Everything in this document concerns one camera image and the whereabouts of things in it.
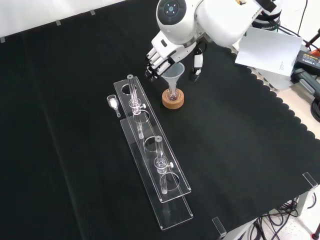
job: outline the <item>black fabric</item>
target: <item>black fabric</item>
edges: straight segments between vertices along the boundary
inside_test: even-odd
[[[231,231],[309,190],[303,173],[320,182],[319,141],[248,68],[235,65],[227,48],[208,45],[196,83],[188,81],[193,56],[184,59],[186,73],[178,82],[184,106],[163,107],[167,84],[144,79],[145,55],[159,32],[157,3],[128,0],[93,16],[63,19],[61,26],[51,23],[7,37],[0,45],[6,53],[1,55],[6,93],[1,106],[7,113],[1,131],[7,130],[4,141],[12,139],[1,154],[5,165],[14,166],[7,179],[16,181],[7,181],[8,193],[14,191],[8,194],[12,221],[7,225],[12,231],[27,225],[24,234],[11,239],[36,239],[33,231],[41,236],[37,239],[211,240],[218,236],[213,218]],[[192,189],[186,199],[194,218],[164,232],[106,100],[116,92],[113,83],[128,74],[139,77]],[[12,79],[16,84],[6,91],[3,85]],[[37,107],[33,112],[20,94],[28,86],[30,104]],[[11,115],[13,103],[21,108]],[[19,127],[10,125],[15,121]],[[50,164],[58,161],[54,170]],[[38,164],[46,166],[56,188],[41,187]],[[17,188],[25,183],[28,188]],[[38,201],[24,201],[38,195],[41,209]],[[51,218],[42,222],[43,231],[37,229],[38,215]],[[65,232],[51,236],[55,228]]]
[[[22,38],[0,45],[2,240],[78,240],[79,227]]]

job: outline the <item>metal bracket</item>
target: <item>metal bracket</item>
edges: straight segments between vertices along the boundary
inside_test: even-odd
[[[218,217],[212,219],[216,229],[220,234],[218,240],[238,240],[241,237],[241,235],[244,234],[250,228],[250,226],[254,223],[255,220],[256,218],[227,233],[226,229],[224,228]]]
[[[306,202],[309,198],[312,198],[315,188],[318,186],[318,183],[313,179],[313,177],[308,173],[302,174],[303,177],[308,181],[308,183],[311,186],[311,189],[303,194],[300,195],[298,203],[296,205],[296,211],[298,213],[298,216],[302,214],[302,212],[308,207],[306,205]]]

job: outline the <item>cable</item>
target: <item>cable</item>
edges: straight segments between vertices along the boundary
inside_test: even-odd
[[[313,196],[314,196],[314,203],[312,204],[312,206],[308,207],[307,209],[312,209],[312,208],[316,205],[316,203],[317,203],[317,196],[316,196],[316,194],[313,193]]]
[[[303,13],[302,13],[298,34],[300,32],[301,24],[302,24],[302,22],[304,20],[304,16],[305,16],[305,12],[306,12],[307,6],[308,6],[308,0],[305,0],[305,7],[304,7],[304,10],[303,10]]]
[[[244,233],[239,237],[238,240],[242,240],[242,239],[244,238],[245,234],[246,234],[246,232],[244,232]]]
[[[200,47],[199,47],[200,44],[204,44],[204,50],[203,50],[202,52],[205,53],[206,50],[207,50],[207,43],[206,43],[205,41],[203,41],[203,40],[200,40],[200,41],[197,43],[196,47],[200,48]]]
[[[315,41],[317,41],[319,38],[320,38],[320,28],[319,28],[317,34],[316,34],[313,38],[311,38],[309,42],[313,44],[313,43],[314,43]]]
[[[258,219],[253,223],[253,227],[250,231],[250,240],[259,240],[259,239],[266,239],[264,230],[263,230],[263,222],[262,219],[267,217],[268,220],[271,223],[271,227],[272,230],[274,232],[274,235],[272,237],[271,240],[274,240],[275,238],[277,238],[278,240],[280,240],[278,234],[279,232],[285,227],[285,225],[288,223],[289,217],[298,217],[298,212],[296,210],[297,208],[297,201],[298,201],[299,197],[294,198],[293,200],[284,203],[282,206],[280,206],[277,210],[278,213],[266,213],[264,215],[262,215],[261,217],[258,217]],[[276,216],[276,217],[281,217],[281,221],[280,223],[276,223],[274,220],[272,220],[271,216]],[[252,239],[253,237],[253,232],[254,229],[256,229],[257,234],[256,237],[254,239]]]
[[[311,103],[311,114],[320,123],[320,101],[316,98]]]

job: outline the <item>glass funnel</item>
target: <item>glass funnel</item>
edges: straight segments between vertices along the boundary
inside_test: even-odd
[[[169,84],[169,89],[166,93],[166,97],[170,101],[176,101],[179,99],[179,91],[177,90],[177,81],[185,71],[185,66],[181,63],[173,64],[165,73],[162,74],[162,78]]]

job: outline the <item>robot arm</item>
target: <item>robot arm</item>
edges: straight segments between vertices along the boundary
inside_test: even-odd
[[[247,0],[240,5],[236,0],[160,0],[156,9],[160,32],[146,56],[146,75],[157,78],[192,52],[193,73],[199,75],[203,56],[197,40],[206,37],[222,47],[232,45],[264,10],[257,1]]]

